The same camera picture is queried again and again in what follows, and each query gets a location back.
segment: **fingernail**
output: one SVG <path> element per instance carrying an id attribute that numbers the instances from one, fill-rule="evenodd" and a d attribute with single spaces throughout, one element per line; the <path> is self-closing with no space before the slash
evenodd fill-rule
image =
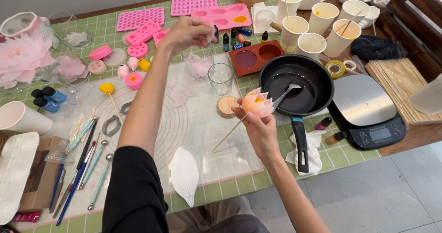
<path id="1" fill-rule="evenodd" d="M 253 118 L 253 113 L 252 112 L 247 112 L 247 114 L 246 114 L 246 118 L 248 119 L 248 120 L 250 120 L 250 119 L 252 119 Z"/>

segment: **hand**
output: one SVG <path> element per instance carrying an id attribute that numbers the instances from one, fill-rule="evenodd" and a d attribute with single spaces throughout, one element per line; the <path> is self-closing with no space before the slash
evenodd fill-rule
<path id="1" fill-rule="evenodd" d="M 215 28 L 202 19 L 181 16 L 158 47 L 168 47 L 175 56 L 190 46 L 206 47 L 207 40 L 216 40 L 214 33 Z"/>
<path id="2" fill-rule="evenodd" d="M 242 105 L 243 99 L 238 99 L 238 104 Z M 236 117 L 242 119 L 245 111 L 238 107 L 232 107 Z M 256 155 L 264 162 L 282 158 L 279 151 L 278 138 L 276 136 L 276 120 L 272 114 L 259 118 L 252 112 L 247 113 L 243 120 L 249 135 L 251 145 Z"/>

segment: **gray floor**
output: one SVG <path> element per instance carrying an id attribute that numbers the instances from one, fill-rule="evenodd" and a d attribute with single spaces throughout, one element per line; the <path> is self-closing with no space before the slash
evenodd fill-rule
<path id="1" fill-rule="evenodd" d="M 333 233 L 442 233 L 442 141 L 298 184 Z M 274 187 L 247 198 L 271 233 L 295 232 Z"/>

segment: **frying pan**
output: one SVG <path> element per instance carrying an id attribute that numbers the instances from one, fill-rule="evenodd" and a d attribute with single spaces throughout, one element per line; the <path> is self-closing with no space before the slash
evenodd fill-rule
<path id="1" fill-rule="evenodd" d="M 308 173 L 307 139 L 302 117 L 322 111 L 330 104 L 334 95 L 334 83 L 329 72 L 320 63 L 295 54 L 282 55 L 268 61 L 259 74 L 259 86 L 273 100 L 278 99 L 290 83 L 298 83 L 304 87 L 292 89 L 276 111 L 290 116 L 298 148 L 298 171 Z"/>

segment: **black sleeve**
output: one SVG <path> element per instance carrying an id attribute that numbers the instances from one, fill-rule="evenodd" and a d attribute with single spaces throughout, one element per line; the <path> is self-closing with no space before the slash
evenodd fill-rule
<path id="1" fill-rule="evenodd" d="M 139 147 L 115 151 L 102 232 L 167 233 L 168 208 L 152 157 Z"/>

